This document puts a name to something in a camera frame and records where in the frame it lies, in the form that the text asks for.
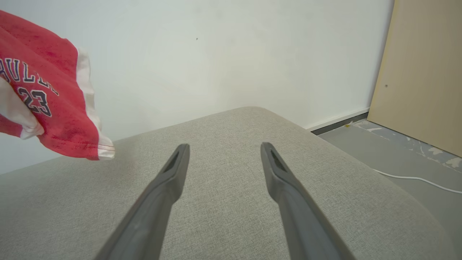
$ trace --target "fabric texture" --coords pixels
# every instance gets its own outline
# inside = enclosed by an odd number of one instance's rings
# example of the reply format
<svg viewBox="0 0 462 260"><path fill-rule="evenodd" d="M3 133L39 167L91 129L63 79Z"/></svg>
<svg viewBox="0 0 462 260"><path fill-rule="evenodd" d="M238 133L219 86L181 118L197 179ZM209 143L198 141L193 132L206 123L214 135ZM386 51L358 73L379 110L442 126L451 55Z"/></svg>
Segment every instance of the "fabric texture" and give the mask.
<svg viewBox="0 0 462 260"><path fill-rule="evenodd" d="M22 139L37 135L45 147L66 156L114 157L94 109L88 55L68 40L0 11L0 77L31 111L17 102L3 104L0 132Z"/></svg>
<svg viewBox="0 0 462 260"><path fill-rule="evenodd" d="M418 201L307 130L245 107L115 142L112 161L61 157L0 175L2 259L92 259L176 146L190 144L184 190L161 259L289 259L266 190L271 142L357 259L455 259Z"/></svg>
<svg viewBox="0 0 462 260"><path fill-rule="evenodd" d="M29 108L16 95L8 82L0 77L0 115L9 120L14 125L7 128L11 135L20 132L19 138L25 140L41 135L45 131L38 123L37 118Z"/></svg>

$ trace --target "white trim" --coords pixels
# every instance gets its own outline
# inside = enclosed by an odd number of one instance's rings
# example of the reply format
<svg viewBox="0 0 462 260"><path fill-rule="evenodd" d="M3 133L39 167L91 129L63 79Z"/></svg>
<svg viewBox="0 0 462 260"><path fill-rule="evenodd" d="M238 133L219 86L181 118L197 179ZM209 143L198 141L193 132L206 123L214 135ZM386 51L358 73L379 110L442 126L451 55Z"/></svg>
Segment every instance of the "white trim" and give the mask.
<svg viewBox="0 0 462 260"><path fill-rule="evenodd" d="M311 132L311 131L317 130L319 128L323 128L324 126L335 124L335 123L343 121L345 119L349 119L349 118L355 117L357 115L364 114L364 113L369 111L369 108L370 107L368 106L367 108L363 108L363 109L360 109L360 110L354 110L354 111L351 111L349 113L343 114L341 116L337 116L337 117L334 117L334 118L331 118L331 119L323 120L323 121L317 122L315 124L309 125L308 127L305 127L305 129Z"/></svg>
<svg viewBox="0 0 462 260"><path fill-rule="evenodd" d="M98 130L98 158L100 160L108 160L114 158L115 149L111 140L101 133L101 121L95 111L95 91L90 82L90 59L87 52L80 48L77 49L77 68L76 81L79 88L82 90L85 99L85 110L87 117L93 122Z"/></svg>
<svg viewBox="0 0 462 260"><path fill-rule="evenodd" d="M19 136L23 140L44 133L43 127L39 124L37 118L21 98L16 95L13 87L2 77L0 77L0 115L23 127Z"/></svg>

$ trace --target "gray floor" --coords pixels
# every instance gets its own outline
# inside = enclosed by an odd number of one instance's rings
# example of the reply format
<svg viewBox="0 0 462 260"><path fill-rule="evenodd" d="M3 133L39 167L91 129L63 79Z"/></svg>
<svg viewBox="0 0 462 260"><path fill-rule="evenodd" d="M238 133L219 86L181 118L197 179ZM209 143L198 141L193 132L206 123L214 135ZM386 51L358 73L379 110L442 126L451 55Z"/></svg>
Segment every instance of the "gray floor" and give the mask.
<svg viewBox="0 0 462 260"><path fill-rule="evenodd" d="M373 169L462 191L462 159L367 120L319 135ZM420 201L447 230L462 259L462 194L420 180L385 177Z"/></svg>

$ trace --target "white wall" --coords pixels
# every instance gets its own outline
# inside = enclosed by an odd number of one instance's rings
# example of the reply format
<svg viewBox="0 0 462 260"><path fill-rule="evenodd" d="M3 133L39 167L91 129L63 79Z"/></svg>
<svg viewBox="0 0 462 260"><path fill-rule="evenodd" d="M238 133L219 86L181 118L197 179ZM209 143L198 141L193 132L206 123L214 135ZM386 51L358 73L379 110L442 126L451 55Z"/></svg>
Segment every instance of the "white wall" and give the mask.
<svg viewBox="0 0 462 260"><path fill-rule="evenodd" d="M241 106L303 127L369 106L392 0L3 0L90 53L113 141ZM0 173L55 158L0 134Z"/></svg>

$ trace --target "stitching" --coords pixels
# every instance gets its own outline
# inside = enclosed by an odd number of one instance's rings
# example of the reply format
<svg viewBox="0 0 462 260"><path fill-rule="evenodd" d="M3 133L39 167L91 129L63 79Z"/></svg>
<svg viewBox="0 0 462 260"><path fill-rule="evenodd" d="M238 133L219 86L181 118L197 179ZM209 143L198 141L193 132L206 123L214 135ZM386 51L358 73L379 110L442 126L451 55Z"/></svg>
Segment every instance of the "stitching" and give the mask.
<svg viewBox="0 0 462 260"><path fill-rule="evenodd" d="M82 144L82 145L89 146L90 149L101 149L101 150L106 150L106 151L115 151L115 149L99 148L97 145L90 144L90 143L72 142L72 141L61 140L61 139L57 139L57 140L59 140L60 142L63 142L64 145L68 145L68 144Z"/></svg>
<svg viewBox="0 0 462 260"><path fill-rule="evenodd" d="M112 145L105 145L105 144L100 144L100 143L98 145L107 146L107 147L114 147Z"/></svg>
<svg viewBox="0 0 462 260"><path fill-rule="evenodd" d="M95 144L91 144L91 143L85 143L85 142L72 142L72 141L69 141L69 140L63 140L63 139L58 139L58 138L51 138L53 140L58 140L58 141L61 141L61 142L69 142L69 143L75 143L75 144L85 144L85 145L95 145ZM104 144L98 144L98 145L103 145L103 146L108 146L108 147L114 147L114 146L110 146L110 145L104 145Z"/></svg>

